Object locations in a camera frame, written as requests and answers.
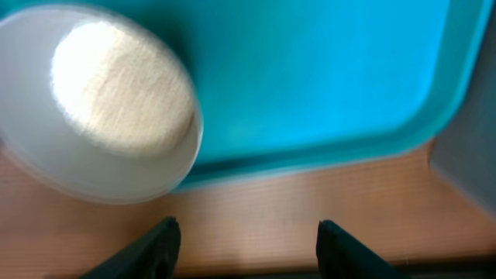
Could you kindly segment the grey bowl with grains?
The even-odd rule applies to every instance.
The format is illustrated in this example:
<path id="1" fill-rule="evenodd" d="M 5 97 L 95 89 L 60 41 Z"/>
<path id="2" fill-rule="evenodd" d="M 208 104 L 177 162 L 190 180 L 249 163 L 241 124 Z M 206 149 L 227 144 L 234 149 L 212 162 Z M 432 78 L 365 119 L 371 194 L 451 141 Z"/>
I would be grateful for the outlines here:
<path id="1" fill-rule="evenodd" d="M 119 15 L 38 5 L 1 21 L 1 141 L 57 190 L 147 201 L 192 169 L 203 118 L 174 51 Z"/>

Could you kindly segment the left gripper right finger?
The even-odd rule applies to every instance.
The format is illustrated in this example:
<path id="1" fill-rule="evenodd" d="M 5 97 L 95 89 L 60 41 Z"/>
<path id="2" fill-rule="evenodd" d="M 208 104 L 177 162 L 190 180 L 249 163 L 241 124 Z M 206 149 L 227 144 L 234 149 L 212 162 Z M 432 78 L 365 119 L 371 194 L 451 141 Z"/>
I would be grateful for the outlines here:
<path id="1" fill-rule="evenodd" d="M 330 220 L 319 223 L 315 252 L 321 278 L 408 278 Z"/>

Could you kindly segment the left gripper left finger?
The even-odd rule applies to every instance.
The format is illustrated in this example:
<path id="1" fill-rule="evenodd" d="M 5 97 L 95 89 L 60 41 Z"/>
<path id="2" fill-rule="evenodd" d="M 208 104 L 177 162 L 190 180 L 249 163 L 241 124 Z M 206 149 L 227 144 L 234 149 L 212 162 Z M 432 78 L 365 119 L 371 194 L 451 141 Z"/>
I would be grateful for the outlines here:
<path id="1" fill-rule="evenodd" d="M 181 246 L 181 230 L 167 217 L 86 274 L 83 279 L 170 279 Z"/>

